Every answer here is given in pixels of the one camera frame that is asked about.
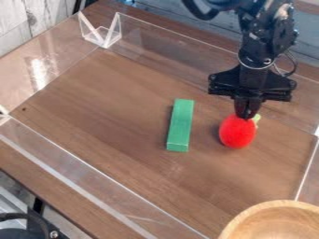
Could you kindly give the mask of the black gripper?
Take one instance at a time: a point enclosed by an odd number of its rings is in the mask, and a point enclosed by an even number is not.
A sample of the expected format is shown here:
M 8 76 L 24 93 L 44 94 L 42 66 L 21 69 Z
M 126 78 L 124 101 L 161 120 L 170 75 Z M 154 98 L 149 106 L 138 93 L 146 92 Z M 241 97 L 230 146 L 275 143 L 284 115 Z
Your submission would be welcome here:
M 288 102 L 296 88 L 296 81 L 283 77 L 269 69 L 251 69 L 237 65 L 230 70 L 208 76 L 208 93 L 234 99 L 234 114 L 241 119 L 252 119 L 267 100 Z

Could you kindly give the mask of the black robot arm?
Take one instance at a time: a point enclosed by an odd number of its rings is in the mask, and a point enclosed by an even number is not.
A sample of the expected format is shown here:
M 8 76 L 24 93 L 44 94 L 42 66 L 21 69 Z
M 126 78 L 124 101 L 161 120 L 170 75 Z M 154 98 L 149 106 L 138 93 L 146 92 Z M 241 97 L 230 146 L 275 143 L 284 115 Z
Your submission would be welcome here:
M 251 119 L 261 104 L 288 102 L 296 82 L 275 67 L 280 55 L 289 55 L 299 32 L 293 21 L 293 0 L 204 0 L 208 12 L 201 12 L 196 0 L 181 0 L 196 18 L 210 20 L 218 12 L 237 15 L 241 44 L 236 54 L 238 65 L 208 76 L 208 93 L 234 100 L 234 114 Z

